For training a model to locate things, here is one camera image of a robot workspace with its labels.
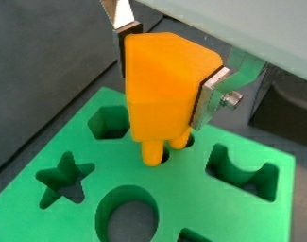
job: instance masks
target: orange block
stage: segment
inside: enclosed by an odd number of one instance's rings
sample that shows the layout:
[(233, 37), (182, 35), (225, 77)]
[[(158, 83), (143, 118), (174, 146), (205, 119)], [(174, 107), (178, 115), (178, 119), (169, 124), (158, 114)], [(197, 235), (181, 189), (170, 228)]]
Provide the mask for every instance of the orange block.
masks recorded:
[(173, 33), (127, 36), (130, 129), (147, 165), (161, 163), (165, 140), (186, 146), (201, 82), (222, 65), (217, 52)]

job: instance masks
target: star-shaped hole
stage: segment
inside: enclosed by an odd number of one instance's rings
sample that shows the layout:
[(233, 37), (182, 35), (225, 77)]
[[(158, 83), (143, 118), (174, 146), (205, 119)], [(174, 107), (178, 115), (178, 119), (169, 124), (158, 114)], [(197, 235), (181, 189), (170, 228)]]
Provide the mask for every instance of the star-shaped hole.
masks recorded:
[(37, 179), (48, 186), (40, 208), (49, 208), (65, 196), (76, 203), (85, 200), (82, 180), (94, 171), (95, 164), (76, 164), (72, 152), (65, 152), (57, 168), (37, 172)]

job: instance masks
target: green shape sorter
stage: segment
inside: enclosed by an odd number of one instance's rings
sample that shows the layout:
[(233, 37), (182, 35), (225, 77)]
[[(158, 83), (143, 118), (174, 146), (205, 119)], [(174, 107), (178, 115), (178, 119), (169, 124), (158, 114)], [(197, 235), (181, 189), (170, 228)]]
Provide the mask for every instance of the green shape sorter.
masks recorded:
[[(153, 242), (290, 240), (291, 155), (206, 126), (147, 167), (129, 129), (125, 96), (103, 88), (2, 192), (0, 242), (106, 242), (109, 217), (133, 200), (155, 209)], [(76, 181), (80, 203), (60, 192)]]

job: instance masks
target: black object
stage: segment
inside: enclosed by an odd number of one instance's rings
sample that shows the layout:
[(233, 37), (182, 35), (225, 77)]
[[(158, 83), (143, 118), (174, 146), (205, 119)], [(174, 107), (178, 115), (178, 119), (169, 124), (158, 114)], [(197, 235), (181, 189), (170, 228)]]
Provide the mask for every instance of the black object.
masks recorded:
[(249, 123), (307, 145), (307, 81), (271, 65)]
[[(162, 13), (133, 9), (149, 31)], [(0, 0), (0, 166), (115, 60), (101, 1)]]

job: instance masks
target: dark gray floor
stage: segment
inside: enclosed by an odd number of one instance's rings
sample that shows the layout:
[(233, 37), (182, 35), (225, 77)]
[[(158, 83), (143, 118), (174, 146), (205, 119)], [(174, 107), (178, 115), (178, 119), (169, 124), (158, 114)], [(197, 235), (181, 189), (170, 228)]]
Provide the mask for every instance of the dark gray floor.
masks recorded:
[[(145, 30), (162, 18), (134, 13)], [(101, 1), (0, 0), (0, 165), (114, 62)]]
[[(157, 26), (154, 31), (171, 31), (182, 35), (197, 43), (211, 46), (214, 49), (219, 49), (222, 55), (226, 56), (230, 50), (230, 46), (215, 40), (213, 37), (206, 36), (202, 32), (197, 31), (193, 27), (174, 21), (173, 19), (165, 19), (163, 22)], [(253, 100), (255, 97), (259, 81), (251, 83), (245, 87), (241, 92), (246, 95), (245, 102), (235, 112), (226, 109), (221, 110), (215, 115), (211, 123), (213, 125), (230, 130), (251, 140), (255, 140), (271, 147), (275, 147), (295, 155), (297, 166), (295, 166), (295, 206), (294, 206), (294, 227), (293, 227), (293, 241), (307, 242), (307, 147), (299, 145), (278, 136), (258, 130), (249, 126), (249, 117), (253, 106)], [(86, 91), (82, 93), (78, 99), (74, 100), (69, 108), (60, 115), (60, 117), (52, 122), (48, 129), (40, 134), (33, 142), (26, 146), (22, 152), (17, 155), (12, 165), (9, 165), (0, 173), (0, 190), (6, 187), (13, 177), (18, 174), (20, 170), (25, 167), (29, 161), (34, 158), (37, 153), (41, 151), (44, 146), (54, 137), (65, 123), (69, 121), (74, 113), (81, 109), (84, 103), (97, 93), (102, 86), (107, 86), (115, 90), (125, 91), (123, 80), (119, 77), (117, 65), (111, 66), (107, 72), (99, 77)], [(115, 235), (118, 241), (149, 241), (145, 240), (153, 232), (153, 210), (146, 206), (127, 206), (121, 209), (117, 213), (115, 218), (110, 223), (110, 234)], [(141, 216), (134, 216), (134, 222), (123, 215), (138, 213)], [(131, 231), (137, 231), (138, 224), (147, 224), (147, 229), (143, 233), (137, 235), (137, 240), (127, 240), (126, 236), (134, 238)]]

